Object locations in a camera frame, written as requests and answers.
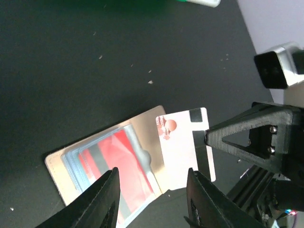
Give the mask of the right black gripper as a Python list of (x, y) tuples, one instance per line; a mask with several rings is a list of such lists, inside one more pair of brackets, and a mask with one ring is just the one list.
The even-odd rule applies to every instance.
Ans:
[(205, 144), (292, 181), (304, 179), (304, 110), (254, 102), (205, 133)]

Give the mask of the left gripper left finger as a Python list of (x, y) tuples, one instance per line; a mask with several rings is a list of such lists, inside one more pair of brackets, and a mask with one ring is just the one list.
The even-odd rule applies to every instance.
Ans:
[(38, 228), (115, 228), (120, 201), (117, 167), (108, 170), (64, 209)]

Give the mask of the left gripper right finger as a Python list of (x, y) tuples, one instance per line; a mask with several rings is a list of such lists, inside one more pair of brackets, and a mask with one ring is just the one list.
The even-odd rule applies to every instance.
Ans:
[(256, 219), (242, 211), (201, 172), (188, 170), (188, 216), (191, 228), (262, 228)]

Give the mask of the red card black stripe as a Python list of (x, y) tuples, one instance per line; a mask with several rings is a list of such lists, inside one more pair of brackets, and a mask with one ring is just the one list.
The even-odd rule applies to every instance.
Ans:
[(116, 225), (118, 228), (127, 227), (155, 199), (151, 184), (136, 158), (125, 130), (116, 131), (84, 146), (77, 158), (90, 183), (106, 171), (118, 168), (121, 190)]

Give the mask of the white card red ornament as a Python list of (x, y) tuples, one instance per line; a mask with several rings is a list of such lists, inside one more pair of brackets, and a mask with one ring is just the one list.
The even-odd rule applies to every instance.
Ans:
[(216, 180), (213, 152), (204, 142), (209, 129), (205, 107), (157, 116), (161, 151), (167, 172), (168, 188), (187, 185), (188, 169), (200, 171), (211, 182)]

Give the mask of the beige card holder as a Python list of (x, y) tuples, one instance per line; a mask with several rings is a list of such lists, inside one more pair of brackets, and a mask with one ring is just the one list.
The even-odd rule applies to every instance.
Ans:
[(165, 193), (167, 174), (156, 125), (164, 113), (159, 105), (48, 155), (45, 164), (64, 204), (115, 167), (121, 190), (117, 227), (127, 227)]

